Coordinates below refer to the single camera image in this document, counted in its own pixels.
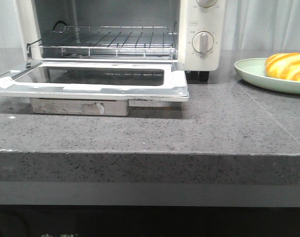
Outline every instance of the oven control panel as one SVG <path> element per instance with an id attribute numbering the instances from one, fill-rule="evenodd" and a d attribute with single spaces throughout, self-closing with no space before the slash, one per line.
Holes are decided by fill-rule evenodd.
<path id="1" fill-rule="evenodd" d="M 214 71 L 219 65 L 225 0 L 187 1 L 184 68 Z"/>

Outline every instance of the toaster oven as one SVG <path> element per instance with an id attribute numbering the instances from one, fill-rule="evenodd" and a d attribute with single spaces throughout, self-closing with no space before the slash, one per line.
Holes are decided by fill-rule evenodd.
<path id="1" fill-rule="evenodd" d="M 0 96 L 34 113 L 126 116 L 129 101 L 189 99 L 186 71 L 218 67 L 225 0 L 15 0 L 26 64 Z"/>

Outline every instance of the white curtain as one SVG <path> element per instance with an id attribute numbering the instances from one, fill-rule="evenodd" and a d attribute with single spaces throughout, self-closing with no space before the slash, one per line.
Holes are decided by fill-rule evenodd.
<path id="1" fill-rule="evenodd" d="M 222 48 L 300 51 L 300 0 L 227 0 Z"/>
<path id="2" fill-rule="evenodd" d="M 227 0 L 222 48 L 300 50 L 300 0 Z M 20 48 L 13 0 L 0 0 L 0 48 Z"/>

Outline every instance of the open oven door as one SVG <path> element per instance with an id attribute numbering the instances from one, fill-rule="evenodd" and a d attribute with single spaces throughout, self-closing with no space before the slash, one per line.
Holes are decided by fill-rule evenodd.
<path id="1" fill-rule="evenodd" d="M 29 97 L 35 113 L 128 115 L 129 100 L 188 101 L 181 65 L 33 61 L 0 76 L 0 96 Z"/>

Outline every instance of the bread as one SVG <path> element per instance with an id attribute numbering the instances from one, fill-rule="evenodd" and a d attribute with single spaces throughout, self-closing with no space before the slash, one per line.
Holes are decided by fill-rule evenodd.
<path id="1" fill-rule="evenodd" d="M 300 81 L 300 53 L 277 53 L 265 61 L 268 77 Z"/>

